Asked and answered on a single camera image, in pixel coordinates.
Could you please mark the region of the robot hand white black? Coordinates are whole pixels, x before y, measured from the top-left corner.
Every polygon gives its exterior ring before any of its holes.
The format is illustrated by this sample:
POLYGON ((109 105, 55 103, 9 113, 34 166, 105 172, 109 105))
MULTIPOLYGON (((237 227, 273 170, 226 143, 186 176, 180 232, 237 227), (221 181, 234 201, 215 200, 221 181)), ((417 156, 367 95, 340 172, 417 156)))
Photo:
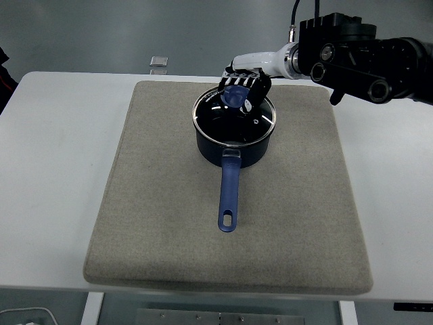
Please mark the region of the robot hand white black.
POLYGON ((298 44, 287 43, 280 50, 236 56, 221 76, 221 100, 243 115, 260 106, 271 88, 271 79, 300 79, 298 44))

